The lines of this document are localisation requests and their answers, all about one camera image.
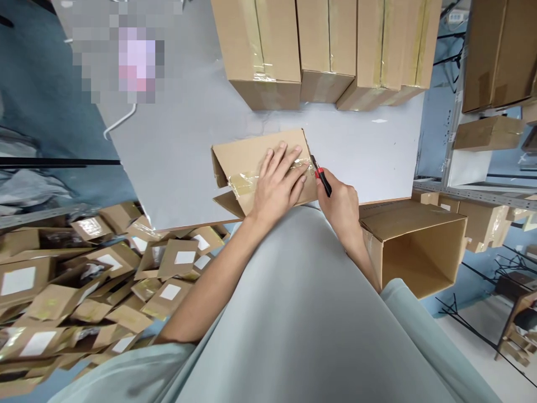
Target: person's left hand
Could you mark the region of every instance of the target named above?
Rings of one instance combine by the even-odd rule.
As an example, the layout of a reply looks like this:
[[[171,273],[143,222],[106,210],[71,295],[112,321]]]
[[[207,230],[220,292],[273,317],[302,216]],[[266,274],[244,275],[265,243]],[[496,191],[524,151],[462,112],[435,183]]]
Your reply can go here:
[[[283,158],[286,149],[287,144],[281,142],[276,152],[271,148],[267,150],[257,181],[253,209],[248,215],[266,226],[267,230],[297,203],[306,182],[303,174],[308,169],[309,161],[290,170],[302,148],[296,146]]]

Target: finger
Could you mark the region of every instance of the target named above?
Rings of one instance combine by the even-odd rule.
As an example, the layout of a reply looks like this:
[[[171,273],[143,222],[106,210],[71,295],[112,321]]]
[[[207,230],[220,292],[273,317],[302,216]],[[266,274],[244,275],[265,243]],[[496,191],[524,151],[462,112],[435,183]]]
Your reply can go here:
[[[272,158],[272,161],[270,161],[270,163],[268,164],[267,175],[272,175],[274,174],[274,172],[276,172],[276,169],[278,168],[278,165],[280,164],[280,161],[284,156],[286,149],[287,143],[281,142],[280,146],[278,147],[278,150],[276,150],[276,153]]]
[[[276,169],[276,172],[274,172],[274,179],[282,180],[289,172],[289,168],[291,168],[291,165],[293,165],[301,152],[302,147],[296,146],[293,151],[291,151],[289,155],[280,162],[278,168]]]
[[[272,159],[272,155],[274,154],[274,150],[272,148],[269,148],[267,150],[267,153],[265,155],[265,159],[261,163],[261,169],[259,170],[259,177],[262,178],[267,173],[267,168],[269,167],[269,163]]]
[[[309,161],[306,161],[306,163],[300,165],[299,167],[290,170],[283,180],[284,185],[288,189],[291,189],[295,185],[296,181],[298,181],[298,179],[308,170],[308,167]]]
[[[306,177],[301,176],[298,181],[293,185],[293,188],[291,189],[291,195],[289,196],[289,204],[294,206],[300,197],[300,193],[302,193],[302,189],[304,189],[304,183],[306,182]]]

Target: open cardboard box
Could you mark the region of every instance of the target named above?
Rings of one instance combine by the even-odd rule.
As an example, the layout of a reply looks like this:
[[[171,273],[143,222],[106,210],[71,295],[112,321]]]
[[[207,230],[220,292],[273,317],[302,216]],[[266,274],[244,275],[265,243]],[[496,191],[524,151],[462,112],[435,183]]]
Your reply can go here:
[[[401,278],[421,299],[455,284],[466,217],[403,200],[360,206],[360,223],[383,288]]]

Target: person's right hand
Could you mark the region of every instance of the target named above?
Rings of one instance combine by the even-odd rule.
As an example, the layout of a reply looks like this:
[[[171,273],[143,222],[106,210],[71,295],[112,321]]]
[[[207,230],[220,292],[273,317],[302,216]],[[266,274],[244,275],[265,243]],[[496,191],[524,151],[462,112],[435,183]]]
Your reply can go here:
[[[317,198],[328,222],[334,229],[340,242],[348,251],[357,242],[362,241],[362,230],[358,222],[358,193],[352,186],[340,182],[332,172],[324,169],[326,180],[332,187],[332,194],[327,196],[323,183],[317,178]]]

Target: pile of small boxes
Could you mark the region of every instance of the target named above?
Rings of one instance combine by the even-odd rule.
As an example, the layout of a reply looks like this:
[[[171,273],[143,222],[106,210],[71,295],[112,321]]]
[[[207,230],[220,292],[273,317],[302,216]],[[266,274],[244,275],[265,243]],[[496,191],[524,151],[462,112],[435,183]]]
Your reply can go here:
[[[156,233],[133,202],[67,228],[4,234],[0,398],[29,393],[82,359],[89,365],[79,376],[150,345],[144,330],[179,306],[229,236],[222,225]]]

